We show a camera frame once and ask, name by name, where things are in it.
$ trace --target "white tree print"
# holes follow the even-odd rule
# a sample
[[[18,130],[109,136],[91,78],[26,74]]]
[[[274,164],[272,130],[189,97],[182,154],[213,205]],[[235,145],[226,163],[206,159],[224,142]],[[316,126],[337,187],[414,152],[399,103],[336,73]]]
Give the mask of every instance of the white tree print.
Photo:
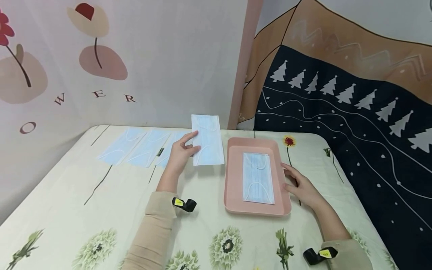
[[[303,78],[305,77],[305,71],[303,70],[299,75],[294,77],[288,84],[291,85],[291,88],[297,87],[301,88],[301,84],[303,83]]]
[[[327,84],[325,84],[323,89],[320,90],[321,92],[323,92],[323,95],[326,95],[326,94],[334,95],[333,91],[334,91],[334,87],[336,85],[336,78],[337,78],[337,75],[333,79],[331,79]]]
[[[357,109],[365,108],[367,110],[371,109],[372,100],[375,98],[375,92],[377,89],[375,89],[372,93],[367,95],[366,97],[362,98],[356,105]]]
[[[277,82],[277,81],[281,81],[281,82],[285,82],[285,78],[283,78],[285,76],[285,70],[286,70],[286,63],[288,61],[285,60],[285,62],[283,62],[283,64],[279,67],[278,70],[276,70],[275,72],[273,72],[273,75],[270,76],[270,78],[273,79],[273,82]]]
[[[429,144],[432,144],[432,127],[425,132],[418,133],[414,138],[408,139],[413,145],[412,149],[420,148],[421,150],[429,153]]]
[[[312,91],[317,90],[317,80],[318,80],[318,72],[317,72],[317,74],[315,74],[315,77],[312,79],[312,82],[305,89],[305,91],[307,91],[308,94],[310,94]]]
[[[401,131],[405,130],[405,125],[410,120],[410,116],[413,112],[414,111],[411,111],[409,114],[402,117],[402,119],[400,119],[399,121],[394,123],[393,126],[390,126],[390,129],[391,129],[390,135],[394,134],[400,138],[400,136],[401,136],[400,133],[401,133]]]
[[[354,87],[356,86],[355,83],[353,83],[353,85],[351,85],[350,87],[348,87],[347,89],[345,89],[345,91],[341,92],[339,95],[336,96],[337,99],[339,99],[339,103],[345,102],[348,104],[351,104],[351,98],[353,98],[353,93],[354,93]]]
[[[394,101],[390,102],[387,106],[381,109],[381,111],[376,112],[376,114],[379,116],[378,120],[384,120],[388,122],[388,117],[391,115],[391,112],[393,111],[394,107],[396,107],[396,100],[398,98],[395,98]]]

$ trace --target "green flower print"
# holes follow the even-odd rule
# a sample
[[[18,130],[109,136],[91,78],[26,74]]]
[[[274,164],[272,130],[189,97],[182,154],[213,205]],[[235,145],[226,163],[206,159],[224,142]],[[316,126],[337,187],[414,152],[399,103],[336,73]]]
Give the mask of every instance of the green flower print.
[[[288,259],[290,256],[294,256],[294,253],[291,251],[294,246],[288,246],[286,243],[286,232],[283,228],[276,231],[276,238],[279,240],[279,248],[276,254],[280,257],[282,268],[288,270]]]
[[[231,226],[213,236],[209,246],[212,268],[231,270],[240,257],[242,244],[240,230]]]
[[[366,252],[366,254],[368,256],[371,256],[371,252],[369,251],[368,245],[366,244],[366,241],[364,241],[362,239],[360,234],[356,230],[352,230],[350,228],[347,228],[347,230],[348,230],[349,234],[351,235],[351,237],[360,244],[360,246],[363,248],[363,250]]]
[[[32,233],[29,236],[27,243],[12,255],[12,261],[9,263],[9,266],[6,268],[6,270],[12,270],[20,260],[30,257],[31,251],[38,248],[34,247],[34,244],[42,236],[42,234],[44,234],[43,230]]]
[[[72,262],[72,268],[74,270],[94,269],[111,254],[116,244],[116,237],[117,231],[114,229],[101,231],[92,236],[78,251]]]
[[[198,254],[194,250],[192,254],[184,255],[183,251],[178,251],[177,254],[169,259],[166,270],[198,270]]]
[[[390,255],[390,253],[385,249],[383,249],[383,251],[384,251],[384,255],[385,255],[385,260],[390,265],[391,270],[399,270],[399,268],[396,266],[396,263],[394,262],[393,257]]]

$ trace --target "person's right hand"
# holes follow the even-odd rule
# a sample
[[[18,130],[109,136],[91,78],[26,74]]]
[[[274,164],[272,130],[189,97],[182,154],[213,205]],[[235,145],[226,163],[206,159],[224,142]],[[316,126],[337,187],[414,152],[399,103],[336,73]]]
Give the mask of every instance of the person's right hand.
[[[316,208],[323,204],[327,204],[327,201],[321,196],[309,179],[288,164],[281,163],[281,166],[284,168],[285,176],[295,185],[285,184],[285,190],[294,194],[313,210],[316,210]]]

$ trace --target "surgical mask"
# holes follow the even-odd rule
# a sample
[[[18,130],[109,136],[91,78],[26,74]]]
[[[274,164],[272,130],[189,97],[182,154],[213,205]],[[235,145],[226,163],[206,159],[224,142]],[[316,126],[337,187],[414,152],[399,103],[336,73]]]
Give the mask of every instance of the surgical mask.
[[[194,155],[194,166],[224,164],[219,116],[193,114],[192,130],[198,131],[193,138],[194,146],[201,146],[201,150]]]
[[[120,135],[98,159],[112,165],[119,165],[144,137],[147,131],[130,127]]]
[[[269,155],[243,153],[243,201],[274,204]]]
[[[127,162],[148,168],[171,133],[165,130],[152,130],[131,153]]]
[[[165,168],[168,164],[169,155],[171,154],[172,144],[181,139],[188,132],[178,131],[174,132],[173,136],[168,140],[162,154],[159,156],[156,166]]]

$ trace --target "red flower decal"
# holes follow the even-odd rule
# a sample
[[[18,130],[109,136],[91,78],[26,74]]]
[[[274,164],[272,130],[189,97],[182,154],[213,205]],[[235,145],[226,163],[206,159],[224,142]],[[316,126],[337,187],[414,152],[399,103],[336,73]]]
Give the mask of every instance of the red flower decal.
[[[15,36],[15,32],[12,28],[7,25],[9,22],[9,18],[0,11],[0,45],[7,46],[9,45],[9,40],[6,36],[13,37]]]
[[[89,19],[89,21],[91,21],[93,18],[93,14],[95,13],[95,8],[87,3],[81,3],[76,6],[75,11]]]

